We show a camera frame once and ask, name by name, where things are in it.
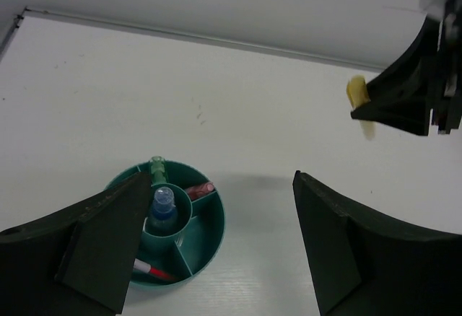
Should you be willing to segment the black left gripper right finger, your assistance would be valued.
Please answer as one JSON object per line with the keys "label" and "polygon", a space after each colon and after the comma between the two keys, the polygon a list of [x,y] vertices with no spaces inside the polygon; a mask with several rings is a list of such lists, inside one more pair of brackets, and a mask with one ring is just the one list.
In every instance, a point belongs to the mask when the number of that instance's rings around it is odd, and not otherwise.
{"label": "black left gripper right finger", "polygon": [[295,205],[322,315],[459,315],[461,236],[420,227],[296,172]]}

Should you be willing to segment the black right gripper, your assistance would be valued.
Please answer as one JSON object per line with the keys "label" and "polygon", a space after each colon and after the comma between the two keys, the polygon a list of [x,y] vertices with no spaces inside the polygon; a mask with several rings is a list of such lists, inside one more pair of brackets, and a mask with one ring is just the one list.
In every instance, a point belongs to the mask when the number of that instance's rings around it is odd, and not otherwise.
{"label": "black right gripper", "polygon": [[417,37],[387,69],[366,83],[370,101],[352,110],[351,118],[426,136],[435,95],[432,84],[439,71],[432,124],[449,134],[461,124],[461,18],[448,13],[440,23],[426,18]]}

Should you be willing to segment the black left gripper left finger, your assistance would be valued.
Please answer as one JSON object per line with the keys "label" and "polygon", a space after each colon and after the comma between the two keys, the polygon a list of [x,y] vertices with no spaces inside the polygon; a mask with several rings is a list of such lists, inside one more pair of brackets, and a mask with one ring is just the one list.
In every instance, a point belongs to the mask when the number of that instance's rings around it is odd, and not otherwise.
{"label": "black left gripper left finger", "polygon": [[150,202],[138,172],[1,232],[2,315],[119,315]]}

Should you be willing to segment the yellow highlighter marker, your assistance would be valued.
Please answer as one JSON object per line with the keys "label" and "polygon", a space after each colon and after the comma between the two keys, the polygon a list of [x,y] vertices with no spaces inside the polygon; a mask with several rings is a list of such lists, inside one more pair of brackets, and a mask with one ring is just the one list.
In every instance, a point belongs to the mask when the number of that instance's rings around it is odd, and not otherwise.
{"label": "yellow highlighter marker", "polygon": [[[366,81],[363,76],[353,76],[349,80],[346,86],[346,94],[353,110],[370,101],[367,93]],[[368,141],[372,141],[375,138],[375,123],[372,121],[361,120],[359,124],[362,129],[363,136]]]}

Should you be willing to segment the red pen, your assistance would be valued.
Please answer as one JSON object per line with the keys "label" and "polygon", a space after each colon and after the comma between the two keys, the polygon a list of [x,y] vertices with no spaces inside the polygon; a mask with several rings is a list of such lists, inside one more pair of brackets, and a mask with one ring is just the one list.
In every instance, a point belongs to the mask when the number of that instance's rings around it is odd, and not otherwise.
{"label": "red pen", "polygon": [[161,281],[175,282],[178,280],[174,275],[167,273],[159,268],[155,268],[152,265],[137,258],[134,260],[134,270],[157,278]]}

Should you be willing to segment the clear blue spray bottle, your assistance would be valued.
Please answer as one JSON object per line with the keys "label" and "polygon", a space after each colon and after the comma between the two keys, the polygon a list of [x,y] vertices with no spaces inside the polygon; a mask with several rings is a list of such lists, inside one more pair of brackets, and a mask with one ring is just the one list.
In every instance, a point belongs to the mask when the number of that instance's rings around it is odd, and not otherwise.
{"label": "clear blue spray bottle", "polygon": [[154,192],[146,220],[146,231],[155,236],[172,235],[178,224],[178,210],[171,188],[162,186]]}

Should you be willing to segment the green correction tape dispenser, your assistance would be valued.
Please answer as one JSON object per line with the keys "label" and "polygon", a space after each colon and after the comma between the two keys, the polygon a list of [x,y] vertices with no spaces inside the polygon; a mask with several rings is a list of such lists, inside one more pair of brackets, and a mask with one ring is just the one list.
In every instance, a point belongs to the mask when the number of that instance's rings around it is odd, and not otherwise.
{"label": "green correction tape dispenser", "polygon": [[152,157],[149,161],[149,173],[153,185],[167,183],[166,160],[161,156]]}

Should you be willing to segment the pink correction tape dispenser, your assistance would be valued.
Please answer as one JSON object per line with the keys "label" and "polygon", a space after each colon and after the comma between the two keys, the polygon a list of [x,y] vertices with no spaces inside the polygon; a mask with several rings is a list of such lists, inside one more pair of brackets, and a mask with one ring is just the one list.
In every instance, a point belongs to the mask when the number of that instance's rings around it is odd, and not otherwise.
{"label": "pink correction tape dispenser", "polygon": [[188,197],[195,201],[199,198],[207,196],[215,190],[214,184],[212,182],[206,182],[200,185],[191,186],[185,189],[185,192],[188,194]]}

